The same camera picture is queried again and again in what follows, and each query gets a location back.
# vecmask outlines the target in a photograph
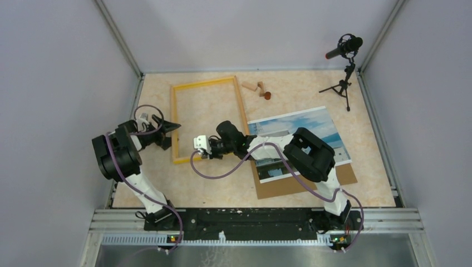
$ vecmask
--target gray wall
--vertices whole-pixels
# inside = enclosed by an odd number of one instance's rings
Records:
[[[344,68],[325,59],[345,33],[362,62],[396,0],[105,0],[144,72]]]
[[[0,1],[0,36],[0,266],[77,266],[137,79],[91,0]]]
[[[409,1],[366,73],[408,205],[441,266],[470,266],[472,2]]]

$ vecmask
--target wooden frame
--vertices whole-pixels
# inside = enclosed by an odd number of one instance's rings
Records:
[[[234,92],[236,94],[236,101],[238,102],[239,113],[241,115],[241,121],[243,129],[246,135],[249,134],[248,120],[246,118],[246,112],[244,111],[243,99],[241,97],[241,91],[239,90],[239,83],[236,76],[224,77],[214,80],[206,80],[200,82],[185,83],[182,85],[175,85],[170,87],[170,116],[172,122],[178,123],[177,115],[177,96],[176,91],[182,91],[202,86],[217,85],[220,83],[232,82],[234,84]],[[195,157],[194,160],[201,160],[201,157]],[[180,157],[179,156],[179,130],[172,131],[172,162],[174,164],[190,162],[190,156]]]

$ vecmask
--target black tripod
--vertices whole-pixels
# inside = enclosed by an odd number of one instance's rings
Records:
[[[351,78],[351,74],[354,72],[354,69],[356,68],[356,64],[354,64],[354,58],[348,58],[348,60],[349,60],[349,66],[346,66],[346,68],[344,69],[344,72],[346,73],[346,78],[344,80],[340,80],[340,82],[337,85],[321,90],[319,91],[319,93],[328,91],[329,89],[333,89],[333,91],[335,91],[339,96],[344,97],[346,99],[346,103],[347,103],[346,109],[347,111],[350,111],[351,108],[349,107],[349,99],[347,98],[347,87],[351,85],[351,83],[347,81],[349,80],[349,78]]]

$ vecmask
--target table surface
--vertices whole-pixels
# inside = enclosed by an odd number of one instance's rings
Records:
[[[395,206],[389,180],[378,150],[357,79],[352,77],[348,89],[351,111],[346,100],[333,91],[318,93],[344,79],[343,71],[264,71],[264,72],[201,72],[147,74],[139,104],[151,104],[162,110],[170,120],[170,86],[236,75],[239,83],[263,81],[270,100],[258,92],[240,87],[247,120],[257,120],[289,112],[326,106],[341,139],[351,155],[352,168],[358,183],[343,188],[356,195],[363,206]],[[179,123],[180,156],[190,155],[193,137],[216,134],[216,126],[230,120],[243,131],[234,87],[221,84],[179,91],[176,95]],[[150,108],[141,112],[154,114]],[[207,180],[196,173],[189,163],[173,164],[171,149],[151,145],[140,152],[142,169],[154,186],[176,207],[322,207],[323,203],[309,192],[258,200],[250,163],[245,162],[224,179]],[[196,168],[217,176],[231,170],[239,159],[225,156],[223,160],[202,160]],[[142,207],[141,202],[122,183],[116,189],[113,207]]]

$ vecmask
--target printed photo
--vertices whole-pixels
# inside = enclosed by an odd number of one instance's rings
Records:
[[[248,125],[251,135],[270,137],[293,134],[299,127],[304,127],[334,149],[336,166],[352,162],[335,124],[324,106],[250,121]],[[255,165],[260,182],[270,182],[291,177],[291,174],[280,159],[258,160],[255,162]]]

